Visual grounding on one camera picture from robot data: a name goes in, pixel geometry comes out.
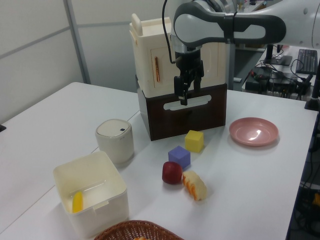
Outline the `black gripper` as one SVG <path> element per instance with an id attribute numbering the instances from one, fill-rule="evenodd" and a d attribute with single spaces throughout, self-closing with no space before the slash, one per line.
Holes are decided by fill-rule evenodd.
<path id="1" fill-rule="evenodd" d="M 193 81 L 195 91 L 201 90 L 201 81 L 204 76 L 204 65 L 201 59 L 201 50 L 191 52 L 175 52 L 175 64 L 179 69 L 179 76 L 174 77 L 174 94 L 180 100 L 183 106 L 188 105 L 187 94 L 185 90 L 185 82 L 183 76 L 185 74 L 196 73 Z"/>

